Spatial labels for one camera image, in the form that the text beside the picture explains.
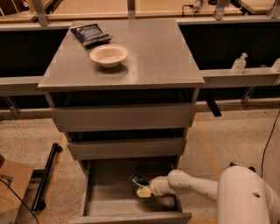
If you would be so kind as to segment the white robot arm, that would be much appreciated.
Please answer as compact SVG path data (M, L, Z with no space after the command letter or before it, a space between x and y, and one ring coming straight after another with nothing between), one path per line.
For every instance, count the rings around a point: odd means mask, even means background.
M217 181L173 170L147 181L130 178L140 198L180 195L191 190L217 203L217 224L272 224L280 220L280 197L254 171L234 165Z

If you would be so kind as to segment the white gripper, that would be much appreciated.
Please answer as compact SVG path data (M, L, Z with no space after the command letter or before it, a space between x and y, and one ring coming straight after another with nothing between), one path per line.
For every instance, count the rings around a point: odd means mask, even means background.
M170 187L166 176L155 177L150 181L150 188L146 186L144 188L139 188L136 191L139 198L149 198L152 194L156 197L161 197L171 193L172 188Z

